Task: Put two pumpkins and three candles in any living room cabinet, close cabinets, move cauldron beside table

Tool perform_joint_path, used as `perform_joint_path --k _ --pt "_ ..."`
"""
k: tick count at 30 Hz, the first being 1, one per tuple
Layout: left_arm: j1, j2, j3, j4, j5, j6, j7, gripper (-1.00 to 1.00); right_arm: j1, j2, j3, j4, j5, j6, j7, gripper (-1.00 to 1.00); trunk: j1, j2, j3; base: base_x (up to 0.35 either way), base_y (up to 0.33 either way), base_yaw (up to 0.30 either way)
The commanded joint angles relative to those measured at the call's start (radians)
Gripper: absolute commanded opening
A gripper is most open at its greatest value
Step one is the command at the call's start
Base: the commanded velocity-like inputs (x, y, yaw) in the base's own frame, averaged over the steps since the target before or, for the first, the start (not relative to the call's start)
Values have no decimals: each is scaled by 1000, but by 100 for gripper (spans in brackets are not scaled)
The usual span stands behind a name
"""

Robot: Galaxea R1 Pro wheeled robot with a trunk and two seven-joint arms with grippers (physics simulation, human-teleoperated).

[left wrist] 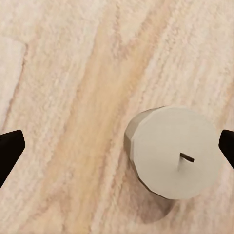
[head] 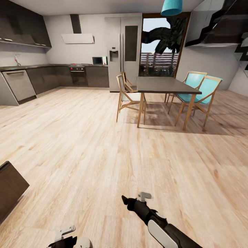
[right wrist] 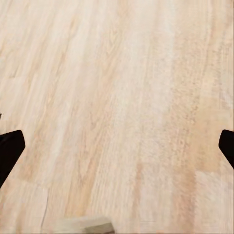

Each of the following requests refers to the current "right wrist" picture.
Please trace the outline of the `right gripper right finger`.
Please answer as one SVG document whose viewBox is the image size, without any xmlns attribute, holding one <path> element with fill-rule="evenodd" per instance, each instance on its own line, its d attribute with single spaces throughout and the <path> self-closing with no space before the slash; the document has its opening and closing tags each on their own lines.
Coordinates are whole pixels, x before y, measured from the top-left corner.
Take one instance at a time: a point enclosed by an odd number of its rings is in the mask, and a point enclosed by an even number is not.
<svg viewBox="0 0 234 234">
<path fill-rule="evenodd" d="M 234 169 L 234 132 L 223 130 L 218 146 Z"/>
</svg>

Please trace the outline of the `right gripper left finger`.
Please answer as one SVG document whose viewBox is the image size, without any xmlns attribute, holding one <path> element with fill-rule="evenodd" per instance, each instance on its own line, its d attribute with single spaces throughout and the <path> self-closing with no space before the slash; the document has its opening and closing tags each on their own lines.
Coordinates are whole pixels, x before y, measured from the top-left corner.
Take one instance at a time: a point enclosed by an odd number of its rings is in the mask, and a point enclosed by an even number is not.
<svg viewBox="0 0 234 234">
<path fill-rule="evenodd" d="M 24 149 L 25 140 L 22 130 L 0 135 L 0 188 Z"/>
</svg>

